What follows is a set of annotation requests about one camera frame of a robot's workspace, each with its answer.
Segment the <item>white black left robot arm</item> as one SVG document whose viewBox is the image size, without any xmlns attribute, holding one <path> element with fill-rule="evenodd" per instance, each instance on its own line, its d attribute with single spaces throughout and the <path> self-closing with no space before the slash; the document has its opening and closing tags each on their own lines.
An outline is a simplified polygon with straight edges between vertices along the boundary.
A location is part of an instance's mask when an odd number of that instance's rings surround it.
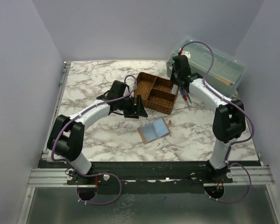
<svg viewBox="0 0 280 224">
<path fill-rule="evenodd" d="M 130 93 L 126 83 L 114 81 L 110 90 L 98 96 L 87 108 L 71 116 L 59 115 L 53 125 L 47 142 L 51 155 L 64 158 L 78 173 L 78 179 L 83 184 L 94 180 L 91 162 L 82 153 L 84 132 L 101 118 L 116 111 L 122 111 L 125 118 L 138 119 L 148 117 L 144 109 L 141 95 L 136 97 Z"/>
</svg>

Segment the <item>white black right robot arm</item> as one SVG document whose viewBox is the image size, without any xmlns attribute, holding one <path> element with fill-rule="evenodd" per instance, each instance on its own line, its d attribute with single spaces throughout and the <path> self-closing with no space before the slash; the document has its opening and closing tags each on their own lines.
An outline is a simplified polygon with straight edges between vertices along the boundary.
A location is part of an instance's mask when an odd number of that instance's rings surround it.
<svg viewBox="0 0 280 224">
<path fill-rule="evenodd" d="M 188 58 L 185 55 L 174 56 L 172 66 L 170 80 L 186 91 L 186 96 L 189 93 L 195 95 L 214 112 L 212 130 L 216 142 L 213 153 L 206 163 L 205 177 L 209 182 L 215 183 L 227 170 L 231 144 L 246 130 L 245 116 L 241 112 L 244 105 L 240 100 L 232 101 L 229 98 L 225 102 L 222 100 L 222 94 L 212 88 L 207 88 L 201 75 L 191 73 Z"/>
</svg>

